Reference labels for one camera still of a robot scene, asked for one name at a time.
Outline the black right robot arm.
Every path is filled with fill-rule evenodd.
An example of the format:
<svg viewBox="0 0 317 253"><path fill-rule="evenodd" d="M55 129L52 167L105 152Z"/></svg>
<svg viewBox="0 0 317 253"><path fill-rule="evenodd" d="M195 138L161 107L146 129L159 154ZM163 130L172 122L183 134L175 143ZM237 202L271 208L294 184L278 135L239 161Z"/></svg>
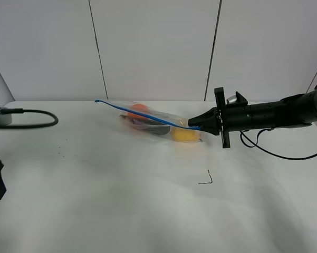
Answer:
<svg viewBox="0 0 317 253"><path fill-rule="evenodd" d="M188 120L189 127L221 135L223 148L230 148L229 133L243 130L300 128L317 121L317 85L306 94L276 102L249 104L239 92L225 98L222 87L214 89L216 106Z"/></svg>

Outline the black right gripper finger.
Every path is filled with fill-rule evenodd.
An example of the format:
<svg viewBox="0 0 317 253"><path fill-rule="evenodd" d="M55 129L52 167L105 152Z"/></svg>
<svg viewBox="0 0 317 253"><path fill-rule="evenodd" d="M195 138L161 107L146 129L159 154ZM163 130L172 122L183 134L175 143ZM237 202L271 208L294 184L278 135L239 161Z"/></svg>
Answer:
<svg viewBox="0 0 317 253"><path fill-rule="evenodd" d="M222 131L222 126L220 124L205 124L200 126L200 130L218 136Z"/></svg>
<svg viewBox="0 0 317 253"><path fill-rule="evenodd" d="M188 120L189 127L200 127L201 129L218 129L217 109L211 108L207 112Z"/></svg>

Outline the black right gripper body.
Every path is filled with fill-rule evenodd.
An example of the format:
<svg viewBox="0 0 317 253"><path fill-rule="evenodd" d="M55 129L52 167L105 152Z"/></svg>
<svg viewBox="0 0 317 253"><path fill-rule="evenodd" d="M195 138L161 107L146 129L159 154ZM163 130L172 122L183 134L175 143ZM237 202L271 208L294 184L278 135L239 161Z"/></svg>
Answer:
<svg viewBox="0 0 317 253"><path fill-rule="evenodd" d="M214 94L217 105L217 118L222 126L222 146L223 148L230 148L229 133L248 127L251 123L251 107L247 105L228 108L223 87L215 88Z"/></svg>

